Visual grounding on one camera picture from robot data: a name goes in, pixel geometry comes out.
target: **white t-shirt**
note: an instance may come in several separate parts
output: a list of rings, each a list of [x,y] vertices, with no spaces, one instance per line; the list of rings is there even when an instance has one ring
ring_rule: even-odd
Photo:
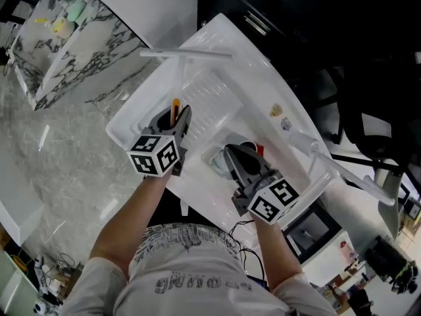
[[[90,259],[64,303],[79,315],[336,315],[304,274],[273,294],[247,278],[238,245],[196,224],[149,227],[130,264],[130,280],[112,262]]]

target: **white dish rack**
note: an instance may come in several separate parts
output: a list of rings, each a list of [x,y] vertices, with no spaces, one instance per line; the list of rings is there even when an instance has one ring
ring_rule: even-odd
[[[327,147],[307,112],[285,80],[262,53],[222,14],[188,39],[181,48],[230,53],[232,62],[186,59],[180,99],[191,106],[193,117],[182,145],[189,149],[181,177],[171,177],[168,189],[220,228],[229,231],[240,217],[231,201],[237,184],[219,177],[202,155],[224,140],[224,131],[237,132],[264,146],[264,157],[298,189],[298,204],[279,223],[285,227],[327,188],[336,173],[289,144],[288,129],[318,140]],[[108,135],[127,149],[135,135],[159,111],[170,105],[170,90],[177,58],[165,60],[127,100],[107,125]],[[282,114],[271,117],[278,104]],[[257,247],[253,224],[238,226],[235,237],[247,247]]]

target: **green object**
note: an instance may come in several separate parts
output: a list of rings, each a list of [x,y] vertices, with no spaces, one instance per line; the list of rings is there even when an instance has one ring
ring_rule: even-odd
[[[83,0],[76,0],[76,2],[67,8],[67,20],[75,22],[86,7],[86,2]]]

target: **floor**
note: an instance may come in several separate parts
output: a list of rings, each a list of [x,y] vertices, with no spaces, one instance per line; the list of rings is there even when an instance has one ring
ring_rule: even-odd
[[[32,111],[14,72],[0,74],[0,132],[14,162],[45,203],[39,227],[24,244],[30,255],[42,251],[59,258],[65,252],[86,262],[102,226],[141,182],[105,127],[123,104],[121,99],[157,65],[151,61],[114,98],[42,111]]]

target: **person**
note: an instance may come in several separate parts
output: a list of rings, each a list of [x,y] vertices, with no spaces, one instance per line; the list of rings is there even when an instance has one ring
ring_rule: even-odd
[[[348,299],[349,306],[356,316],[372,316],[371,307],[374,305],[374,302],[370,301],[365,289],[354,287],[355,292]]]
[[[206,219],[152,223],[158,206],[167,220],[180,211],[168,200],[159,205],[169,178],[145,178],[105,225],[64,316],[336,315],[307,282],[277,224],[254,218],[268,292],[245,274],[239,244]]]

